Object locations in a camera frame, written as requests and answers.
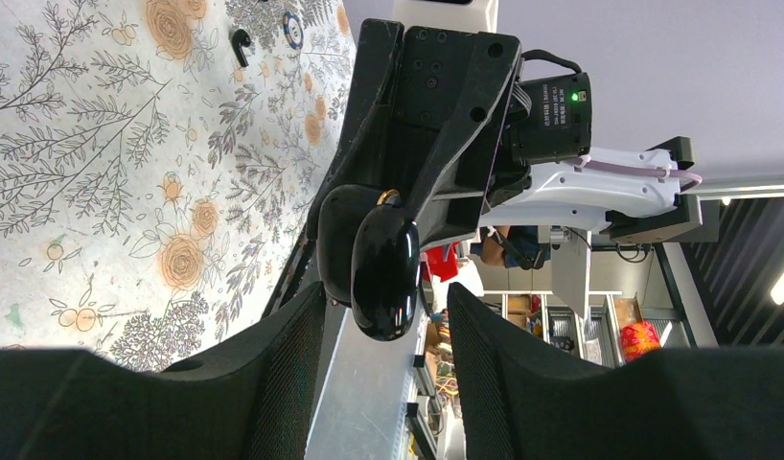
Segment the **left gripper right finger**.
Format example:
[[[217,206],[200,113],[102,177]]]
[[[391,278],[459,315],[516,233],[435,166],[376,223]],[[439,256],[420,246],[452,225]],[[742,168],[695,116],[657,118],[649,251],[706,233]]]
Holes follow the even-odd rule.
[[[784,347],[661,349],[609,368],[448,292],[471,459],[784,459]]]

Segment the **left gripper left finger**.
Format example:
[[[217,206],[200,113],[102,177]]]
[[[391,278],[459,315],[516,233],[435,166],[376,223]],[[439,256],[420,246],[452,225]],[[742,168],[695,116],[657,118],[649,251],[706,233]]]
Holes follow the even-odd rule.
[[[0,459],[301,459],[327,300],[276,313],[159,373],[84,349],[0,351]]]

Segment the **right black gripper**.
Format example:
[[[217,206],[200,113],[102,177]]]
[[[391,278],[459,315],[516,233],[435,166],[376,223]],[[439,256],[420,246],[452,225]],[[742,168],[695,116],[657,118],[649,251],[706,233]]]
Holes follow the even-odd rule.
[[[334,158],[308,214],[318,238],[325,197],[357,183],[369,136],[403,42],[400,22],[361,23],[348,102]],[[458,242],[495,207],[539,182],[539,167],[591,149],[591,85],[569,59],[524,51],[507,34],[415,27],[406,33],[391,119],[407,154],[391,167],[423,249]]]

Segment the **black earbud charging case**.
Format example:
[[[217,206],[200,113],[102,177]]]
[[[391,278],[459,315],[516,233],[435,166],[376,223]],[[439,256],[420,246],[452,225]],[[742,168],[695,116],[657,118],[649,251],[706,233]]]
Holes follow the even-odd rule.
[[[316,260],[320,280],[337,303],[351,304],[352,257],[357,232],[367,214],[397,204],[400,193],[361,184],[344,184],[324,198],[317,218]]]

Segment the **black earbud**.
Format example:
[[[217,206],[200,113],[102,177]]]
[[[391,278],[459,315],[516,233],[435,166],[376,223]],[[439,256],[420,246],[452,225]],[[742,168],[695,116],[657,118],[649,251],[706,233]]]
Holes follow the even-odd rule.
[[[231,34],[230,42],[240,67],[247,67],[248,61],[244,50],[251,47],[250,34],[244,29],[237,29]]]

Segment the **black oval case lid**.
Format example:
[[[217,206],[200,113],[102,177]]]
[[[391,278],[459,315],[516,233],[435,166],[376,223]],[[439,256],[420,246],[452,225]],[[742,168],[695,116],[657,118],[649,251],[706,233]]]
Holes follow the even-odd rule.
[[[359,226],[351,261],[351,307],[358,328],[389,342],[411,328],[420,284],[416,222],[398,206],[373,208]]]

